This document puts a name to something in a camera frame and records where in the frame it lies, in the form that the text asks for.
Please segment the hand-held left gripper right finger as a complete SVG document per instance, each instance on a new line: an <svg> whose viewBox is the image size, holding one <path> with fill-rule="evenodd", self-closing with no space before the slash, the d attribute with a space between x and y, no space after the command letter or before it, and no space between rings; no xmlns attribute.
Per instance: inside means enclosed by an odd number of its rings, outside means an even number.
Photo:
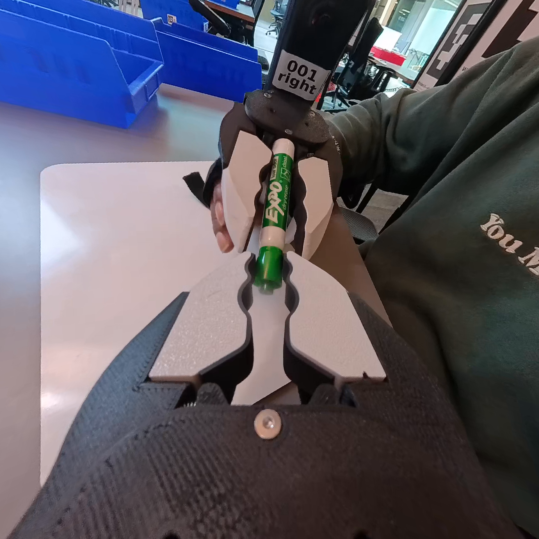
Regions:
<svg viewBox="0 0 539 539"><path fill-rule="evenodd" d="M284 368L295 384L384 381L385 370L350 295L335 278L285 254Z"/></svg>

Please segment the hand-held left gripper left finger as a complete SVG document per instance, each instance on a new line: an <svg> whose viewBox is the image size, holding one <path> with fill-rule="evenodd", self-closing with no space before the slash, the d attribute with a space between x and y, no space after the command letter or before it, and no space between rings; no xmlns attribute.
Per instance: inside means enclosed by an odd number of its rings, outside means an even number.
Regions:
<svg viewBox="0 0 539 539"><path fill-rule="evenodd" d="M254 254L241 253L188 293L152 366L153 382L238 385L253 367Z"/></svg>

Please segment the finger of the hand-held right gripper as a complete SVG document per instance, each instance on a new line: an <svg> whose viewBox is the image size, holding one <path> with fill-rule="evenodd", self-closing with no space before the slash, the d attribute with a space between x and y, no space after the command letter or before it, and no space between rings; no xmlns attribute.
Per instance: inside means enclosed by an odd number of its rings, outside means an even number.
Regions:
<svg viewBox="0 0 539 539"><path fill-rule="evenodd" d="M294 170L294 248L302 258L311 258L325 235L333 211L327 161L310 157Z"/></svg>
<svg viewBox="0 0 539 539"><path fill-rule="evenodd" d="M271 150L262 140L239 132L230 163L222 172L225 224L238 253L248 246L261 191L260 172L270 161Z"/></svg>

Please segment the green dry erase marker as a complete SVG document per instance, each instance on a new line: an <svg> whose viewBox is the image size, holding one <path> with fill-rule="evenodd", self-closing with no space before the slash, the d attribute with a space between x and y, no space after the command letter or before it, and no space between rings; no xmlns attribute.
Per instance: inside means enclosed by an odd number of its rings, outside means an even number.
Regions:
<svg viewBox="0 0 539 539"><path fill-rule="evenodd" d="M289 139L273 144L273 160L262 213L259 248L285 247L295 148Z"/></svg>

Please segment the green marker cap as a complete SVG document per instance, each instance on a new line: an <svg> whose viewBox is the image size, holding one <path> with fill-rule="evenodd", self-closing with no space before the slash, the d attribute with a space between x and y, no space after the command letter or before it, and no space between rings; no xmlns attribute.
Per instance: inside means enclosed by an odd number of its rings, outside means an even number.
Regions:
<svg viewBox="0 0 539 539"><path fill-rule="evenodd" d="M282 249L275 246L260 247L254 278L254 285L260 293L271 295L281 288L283 263Z"/></svg>

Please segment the white whiteboard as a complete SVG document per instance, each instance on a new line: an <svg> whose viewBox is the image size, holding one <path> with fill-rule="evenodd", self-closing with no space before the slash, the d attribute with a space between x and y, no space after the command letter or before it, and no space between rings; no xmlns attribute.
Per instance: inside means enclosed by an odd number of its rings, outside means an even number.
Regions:
<svg viewBox="0 0 539 539"><path fill-rule="evenodd" d="M54 165L41 188L40 484L116 355L221 254L183 176L209 161Z"/></svg>

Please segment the blue plastic bin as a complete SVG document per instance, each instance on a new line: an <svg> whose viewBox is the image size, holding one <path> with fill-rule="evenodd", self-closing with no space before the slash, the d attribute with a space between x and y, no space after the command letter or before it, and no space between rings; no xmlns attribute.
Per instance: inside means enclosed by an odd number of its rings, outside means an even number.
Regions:
<svg viewBox="0 0 539 539"><path fill-rule="evenodd" d="M239 103L245 93L262 89L257 49L162 18L151 21L163 56L159 76L164 84Z"/></svg>
<svg viewBox="0 0 539 539"><path fill-rule="evenodd" d="M145 19L161 18L164 23L178 23L199 31L208 30L208 21L195 12L188 1L140 1Z"/></svg>
<svg viewBox="0 0 539 539"><path fill-rule="evenodd" d="M152 22L90 1L1 1L1 101L123 129L161 84Z"/></svg>

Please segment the person's right forearm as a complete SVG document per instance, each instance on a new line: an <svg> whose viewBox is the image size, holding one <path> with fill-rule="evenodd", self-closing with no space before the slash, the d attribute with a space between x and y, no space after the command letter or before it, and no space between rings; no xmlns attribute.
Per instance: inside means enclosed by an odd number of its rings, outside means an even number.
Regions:
<svg viewBox="0 0 539 539"><path fill-rule="evenodd" d="M412 130L405 121L431 94L401 90L388 97L382 93L326 116L343 168L337 194L348 200L347 205L358 200L368 184L403 196L417 194L418 186L397 171L398 147L404 136L397 136L396 130L399 124L408 133Z"/></svg>

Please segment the grey mesh chair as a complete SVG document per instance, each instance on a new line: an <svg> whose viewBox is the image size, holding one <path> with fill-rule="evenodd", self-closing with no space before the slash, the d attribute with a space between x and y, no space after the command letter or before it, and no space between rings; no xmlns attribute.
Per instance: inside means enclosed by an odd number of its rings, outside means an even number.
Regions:
<svg viewBox="0 0 539 539"><path fill-rule="evenodd" d="M378 232L370 219L346 207L338 206L338 208L356 245L359 246L367 241L376 240Z"/></svg>

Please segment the black white tag poster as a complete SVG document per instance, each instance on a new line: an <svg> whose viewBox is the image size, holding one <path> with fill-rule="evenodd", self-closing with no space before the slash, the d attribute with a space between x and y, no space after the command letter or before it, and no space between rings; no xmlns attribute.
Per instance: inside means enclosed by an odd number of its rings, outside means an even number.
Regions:
<svg viewBox="0 0 539 539"><path fill-rule="evenodd" d="M538 1L463 1L413 89L447 84L484 59L538 36Z"/></svg>

